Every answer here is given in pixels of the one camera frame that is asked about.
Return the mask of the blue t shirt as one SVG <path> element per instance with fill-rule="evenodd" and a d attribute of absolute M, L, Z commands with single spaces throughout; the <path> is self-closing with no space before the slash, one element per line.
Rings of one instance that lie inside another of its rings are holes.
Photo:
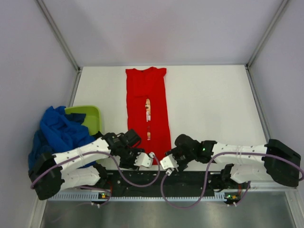
<path fill-rule="evenodd" d="M 95 140 L 89 129 L 82 125 L 86 114 L 66 114 L 65 107 L 50 106 L 42 116 L 39 130 L 34 134 L 33 147 L 28 155 L 28 169 L 34 167 L 38 158 L 46 152 L 67 152 Z"/>

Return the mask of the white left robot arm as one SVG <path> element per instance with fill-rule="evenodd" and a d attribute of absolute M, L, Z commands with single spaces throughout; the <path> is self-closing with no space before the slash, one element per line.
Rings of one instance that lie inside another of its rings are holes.
<path fill-rule="evenodd" d="M 151 167 L 153 159 L 144 149 L 137 148 L 140 142 L 139 135 L 131 129 L 126 133 L 107 133 L 67 152 L 46 152 L 28 172 L 31 188 L 40 200 L 47 200 L 61 190 L 78 186 L 103 188 L 108 182 L 107 171 L 97 160 L 118 156 L 120 168 L 136 170 L 141 166 Z"/>

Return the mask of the aluminium frame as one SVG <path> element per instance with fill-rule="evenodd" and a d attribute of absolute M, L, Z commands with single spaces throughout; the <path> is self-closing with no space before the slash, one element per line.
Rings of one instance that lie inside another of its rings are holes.
<path fill-rule="evenodd" d="M 89 134 L 86 113 L 69 112 L 64 106 L 48 108 L 40 122 L 48 143 L 35 154 L 28 172 L 40 200 L 62 190 L 81 187 L 101 190 L 106 200 L 112 193 L 104 189 L 108 175 L 98 164 L 101 159 L 115 161 L 118 172 L 138 170 L 156 164 L 155 180 L 164 182 L 174 172 L 184 171 L 191 161 L 210 166 L 222 163 L 219 189 L 228 181 L 250 187 L 251 181 L 273 180 L 297 187 L 304 178 L 301 157 L 282 142 L 270 139 L 259 146 L 235 146 L 217 141 L 196 141 L 181 134 L 171 147 L 164 77 L 165 68 L 126 70 L 126 108 L 128 131 Z"/>

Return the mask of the green plastic basket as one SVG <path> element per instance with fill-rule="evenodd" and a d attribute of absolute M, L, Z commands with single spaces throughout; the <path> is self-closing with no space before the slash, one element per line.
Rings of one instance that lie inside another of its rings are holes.
<path fill-rule="evenodd" d="M 102 129 L 101 113 L 94 105 L 80 105 L 65 108 L 66 114 L 86 114 L 82 125 L 88 128 L 90 135 L 95 135 Z"/>

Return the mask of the red printed t shirt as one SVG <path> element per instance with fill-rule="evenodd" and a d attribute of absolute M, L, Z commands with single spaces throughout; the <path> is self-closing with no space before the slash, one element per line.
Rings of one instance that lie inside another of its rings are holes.
<path fill-rule="evenodd" d="M 127 126 L 141 138 L 146 153 L 158 160 L 171 150 L 166 90 L 166 68 L 126 69 Z"/>

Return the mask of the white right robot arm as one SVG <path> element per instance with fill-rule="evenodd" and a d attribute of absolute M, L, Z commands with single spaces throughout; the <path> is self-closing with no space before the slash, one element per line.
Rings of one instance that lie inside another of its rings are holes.
<path fill-rule="evenodd" d="M 300 169 L 301 156 L 276 139 L 266 144 L 243 146 L 217 141 L 197 141 L 181 134 L 175 148 L 166 152 L 161 160 L 164 170 L 183 171 L 188 163 L 222 164 L 221 180 L 225 187 L 233 188 L 247 181 L 275 181 L 287 187 L 297 187 L 304 178 Z"/>

